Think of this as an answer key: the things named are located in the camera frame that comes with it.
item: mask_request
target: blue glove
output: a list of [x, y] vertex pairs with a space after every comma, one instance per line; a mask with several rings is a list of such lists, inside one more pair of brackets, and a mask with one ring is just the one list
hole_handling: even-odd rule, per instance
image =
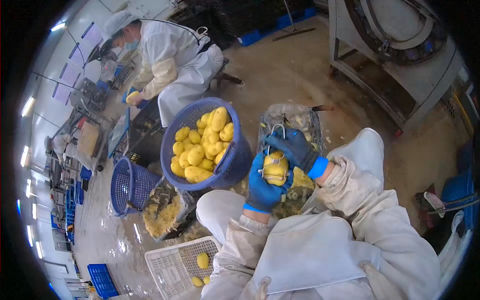
[[244, 209], [253, 210], [259, 213], [269, 214], [275, 203], [280, 202], [282, 195], [287, 193], [287, 189], [293, 184], [293, 171], [290, 170], [290, 175], [287, 181], [282, 186], [276, 186], [268, 183], [262, 178], [258, 170], [264, 167], [265, 153], [262, 151], [252, 162], [252, 168], [248, 178], [248, 185], [250, 196], [247, 202], [243, 205]]
[[127, 96], [130, 95], [131, 93], [137, 91], [136, 88], [134, 87], [131, 87], [128, 91], [126, 91], [124, 94], [123, 94], [123, 97], [121, 99], [122, 103], [127, 103]]
[[299, 167], [312, 179], [323, 175], [328, 164], [328, 159], [318, 155], [318, 152], [310, 144], [300, 130], [286, 128], [285, 139], [282, 129], [278, 128], [264, 139], [265, 143], [283, 151], [288, 159], [289, 166]]

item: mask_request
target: worker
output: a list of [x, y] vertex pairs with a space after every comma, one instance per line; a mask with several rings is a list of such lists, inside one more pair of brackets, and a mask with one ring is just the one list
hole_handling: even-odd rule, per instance
[[[57, 155], [60, 164], [63, 163], [63, 154], [78, 160], [85, 168], [95, 173], [96, 159], [88, 154], [77, 150], [77, 139], [72, 138], [69, 134], [58, 134], [54, 138], [47, 136], [44, 141], [45, 150], [51, 152], [52, 150]], [[103, 166], [97, 166], [97, 171], [101, 172]]]
[[223, 65], [220, 48], [194, 30], [167, 21], [139, 20], [120, 11], [104, 24], [105, 43], [142, 53], [142, 69], [124, 98], [141, 91], [129, 101], [139, 105], [158, 95], [163, 127], [185, 106], [198, 100]]
[[291, 186], [268, 184], [257, 154], [250, 195], [216, 190], [202, 196], [197, 218], [223, 244], [213, 258], [203, 300], [433, 299], [440, 265], [435, 251], [410, 225], [394, 190], [383, 187], [383, 141], [363, 129], [331, 159], [320, 157], [301, 131], [287, 129], [265, 142], [284, 152], [316, 189], [302, 214], [270, 214]]

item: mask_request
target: wet floor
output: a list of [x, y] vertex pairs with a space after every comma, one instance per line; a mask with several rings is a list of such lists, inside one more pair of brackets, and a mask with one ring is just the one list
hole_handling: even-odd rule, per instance
[[[328, 27], [311, 18], [299, 23], [298, 28], [311, 26], [316, 30], [276, 42], [266, 38], [246, 48], [236, 45], [224, 51], [230, 59], [226, 72], [241, 78], [244, 86], [225, 82], [212, 93], [232, 102], [252, 150], [256, 147], [259, 117], [275, 103], [333, 105], [335, 111], [320, 113], [325, 153], [353, 139], [362, 128], [374, 128], [385, 144], [385, 188], [396, 189], [412, 225], [423, 233], [414, 195], [432, 183], [440, 193], [444, 181], [455, 175], [456, 149], [468, 138], [465, 129], [438, 104], [418, 127], [394, 139], [395, 125], [375, 102], [343, 76], [327, 77]], [[118, 118], [125, 111], [120, 95], [112, 96], [106, 115]], [[197, 222], [180, 238], [155, 243], [140, 215], [128, 215], [126, 219], [115, 216], [110, 201], [113, 163], [108, 160], [104, 166], [104, 171], [91, 180], [84, 204], [76, 208], [73, 250], [80, 273], [89, 280], [88, 264], [107, 264], [120, 294], [161, 299], [144, 253], [209, 235], [208, 230]], [[246, 182], [235, 188], [245, 193]]]

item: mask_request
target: potato peeler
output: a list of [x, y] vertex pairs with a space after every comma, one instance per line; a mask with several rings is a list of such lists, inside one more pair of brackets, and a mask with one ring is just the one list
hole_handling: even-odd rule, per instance
[[[285, 127], [282, 125], [282, 124], [275, 124], [273, 127], [272, 127], [272, 132], [271, 134], [273, 134], [275, 132], [275, 129], [277, 127], [281, 127], [282, 128], [282, 132], [283, 132], [283, 139], [285, 139]], [[290, 175], [290, 172], [288, 170], [285, 170], [284, 169], [284, 175], [283, 177], [280, 177], [280, 176], [275, 176], [275, 175], [265, 175], [264, 174], [264, 170], [265, 170], [265, 167], [267, 166], [271, 166], [271, 165], [278, 165], [279, 167], [283, 168], [281, 165], [280, 165], [280, 160], [282, 158], [285, 157], [285, 154], [283, 154], [283, 156], [279, 159], [275, 159], [273, 157], [270, 156], [270, 145], [268, 145], [267, 147], [267, 156], [270, 157], [270, 159], [272, 160], [272, 162], [266, 166], [264, 166], [262, 169], [258, 170], [258, 172], [262, 175], [262, 178], [263, 179], [271, 179], [271, 180], [287, 180], [287, 177]]]

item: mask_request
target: white work uniform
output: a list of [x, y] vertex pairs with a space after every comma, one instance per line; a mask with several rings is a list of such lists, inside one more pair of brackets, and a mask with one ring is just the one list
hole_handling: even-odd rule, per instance
[[65, 153], [66, 156], [77, 159], [82, 166], [94, 173], [95, 159], [78, 151], [77, 145], [70, 143], [71, 139], [72, 137], [69, 134], [59, 134], [53, 138], [53, 151], [57, 154], [60, 163], [63, 162], [63, 153]]
[[439, 260], [383, 190], [383, 149], [366, 128], [332, 151], [335, 168], [304, 214], [276, 224], [243, 216], [238, 194], [205, 194], [197, 218], [223, 248], [202, 300], [432, 299]]
[[222, 51], [211, 45], [198, 54], [210, 38], [170, 23], [142, 21], [140, 34], [142, 70], [133, 86], [144, 89], [145, 99], [159, 94], [160, 119], [167, 127], [182, 108], [202, 97], [222, 67]]

